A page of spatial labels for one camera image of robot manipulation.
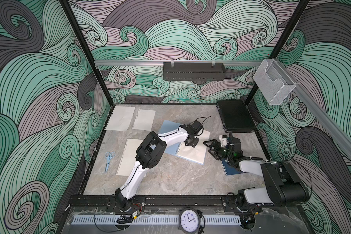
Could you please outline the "dark blue spiral notebook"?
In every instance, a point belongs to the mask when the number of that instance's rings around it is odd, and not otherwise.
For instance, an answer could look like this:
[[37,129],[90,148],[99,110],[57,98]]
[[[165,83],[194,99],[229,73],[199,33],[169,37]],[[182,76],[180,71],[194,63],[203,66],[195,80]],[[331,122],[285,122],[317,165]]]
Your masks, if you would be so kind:
[[240,171],[239,169],[237,168],[233,168],[231,166],[228,165],[228,162],[225,160],[225,159],[222,159],[221,160],[221,164],[222,164],[222,167],[223,167],[223,170],[224,170],[224,173],[225,175],[238,175],[238,174],[242,174],[243,172]]

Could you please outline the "light blue spiral notebook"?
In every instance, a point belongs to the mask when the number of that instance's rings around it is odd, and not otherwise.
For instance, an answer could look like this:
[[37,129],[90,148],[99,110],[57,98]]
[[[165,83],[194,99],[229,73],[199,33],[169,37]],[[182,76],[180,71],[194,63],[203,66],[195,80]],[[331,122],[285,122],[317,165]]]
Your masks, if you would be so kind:
[[[176,130],[179,126],[179,123],[165,120],[159,130],[159,134]],[[203,144],[203,142],[210,139],[210,132],[204,130],[203,134],[198,136],[198,138],[199,142],[195,148],[192,146],[186,146],[184,142],[181,142],[172,146],[168,146],[165,150],[165,153],[203,165],[207,153],[207,147]]]

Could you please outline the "cream lined spiral notebook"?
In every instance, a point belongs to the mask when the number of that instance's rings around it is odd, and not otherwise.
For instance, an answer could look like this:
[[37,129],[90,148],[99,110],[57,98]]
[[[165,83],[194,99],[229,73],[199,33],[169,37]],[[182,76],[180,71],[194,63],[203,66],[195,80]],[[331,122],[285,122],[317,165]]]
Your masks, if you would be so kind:
[[127,139],[116,175],[130,175],[136,161],[136,150],[141,145],[142,141],[142,139]]

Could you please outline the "torn lined paper page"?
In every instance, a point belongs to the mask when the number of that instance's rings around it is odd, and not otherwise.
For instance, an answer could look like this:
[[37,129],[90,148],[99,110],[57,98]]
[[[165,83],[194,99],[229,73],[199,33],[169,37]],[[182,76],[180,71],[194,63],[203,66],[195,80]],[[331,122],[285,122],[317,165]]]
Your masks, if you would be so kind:
[[126,131],[131,123],[135,107],[116,106],[105,127],[106,131]]

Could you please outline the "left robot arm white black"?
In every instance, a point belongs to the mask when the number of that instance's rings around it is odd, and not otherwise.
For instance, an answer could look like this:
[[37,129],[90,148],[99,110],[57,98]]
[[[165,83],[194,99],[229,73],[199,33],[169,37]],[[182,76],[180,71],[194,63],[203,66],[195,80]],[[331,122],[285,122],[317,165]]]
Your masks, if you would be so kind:
[[134,167],[126,182],[115,191],[117,206],[127,211],[132,206],[133,197],[145,177],[147,171],[154,168],[169,146],[184,142],[186,146],[196,147],[204,127],[198,120],[190,124],[182,124],[176,129],[157,134],[150,132],[136,149]]

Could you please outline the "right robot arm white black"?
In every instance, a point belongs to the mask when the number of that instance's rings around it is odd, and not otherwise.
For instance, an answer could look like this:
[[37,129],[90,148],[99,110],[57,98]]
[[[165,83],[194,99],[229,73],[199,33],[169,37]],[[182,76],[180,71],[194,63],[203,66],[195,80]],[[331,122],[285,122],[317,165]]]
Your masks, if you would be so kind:
[[261,205],[284,207],[310,199],[310,193],[289,162],[244,156],[240,139],[233,136],[221,135],[219,140],[208,140],[203,144],[214,159],[226,162],[228,168],[263,178],[264,186],[239,190],[236,198],[238,208],[247,210]]

